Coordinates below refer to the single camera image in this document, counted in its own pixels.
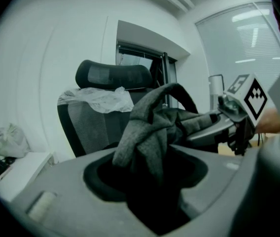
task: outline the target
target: office chair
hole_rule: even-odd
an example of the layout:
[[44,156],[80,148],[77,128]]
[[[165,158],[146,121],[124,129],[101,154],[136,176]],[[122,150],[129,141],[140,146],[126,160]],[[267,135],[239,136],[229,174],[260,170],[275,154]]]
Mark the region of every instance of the office chair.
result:
[[[75,81],[81,89],[93,87],[114,91],[122,86],[129,91],[133,104],[152,90],[151,73],[142,65],[114,66],[85,60],[76,72]],[[63,101],[60,97],[58,114],[70,146],[79,157],[117,146],[130,112],[103,114],[94,111],[87,102]]]

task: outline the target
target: desk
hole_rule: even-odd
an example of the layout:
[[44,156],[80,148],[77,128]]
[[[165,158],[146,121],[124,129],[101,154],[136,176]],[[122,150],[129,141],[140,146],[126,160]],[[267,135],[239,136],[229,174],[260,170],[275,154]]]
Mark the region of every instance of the desk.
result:
[[0,198],[11,202],[29,183],[31,183],[52,155],[48,152],[29,152],[16,159],[8,173],[0,180]]

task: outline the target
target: white wall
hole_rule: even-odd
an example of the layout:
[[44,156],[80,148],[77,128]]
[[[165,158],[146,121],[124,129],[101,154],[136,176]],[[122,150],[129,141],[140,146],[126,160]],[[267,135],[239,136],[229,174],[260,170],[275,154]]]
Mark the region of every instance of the white wall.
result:
[[193,10],[178,17],[191,55],[176,62],[177,81],[191,95],[199,112],[210,110],[210,93],[207,60],[195,23],[234,6],[258,1],[270,0],[196,0]]
[[15,0],[0,20],[0,127],[21,126],[33,151],[74,157],[57,100],[77,87],[83,60],[115,64],[118,20],[189,49],[177,19],[149,0]]

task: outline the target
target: black opening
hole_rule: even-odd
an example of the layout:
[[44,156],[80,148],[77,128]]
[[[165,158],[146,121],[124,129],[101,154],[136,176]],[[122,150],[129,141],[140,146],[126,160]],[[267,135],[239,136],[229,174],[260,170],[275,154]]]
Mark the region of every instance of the black opening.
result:
[[[164,235],[191,220],[182,209],[182,188],[198,184],[208,169],[201,160],[169,148],[163,161],[164,183],[157,186],[146,169],[112,165],[114,153],[84,170],[87,187],[100,199],[126,202],[128,208],[157,235]],[[135,154],[137,165],[145,159]]]

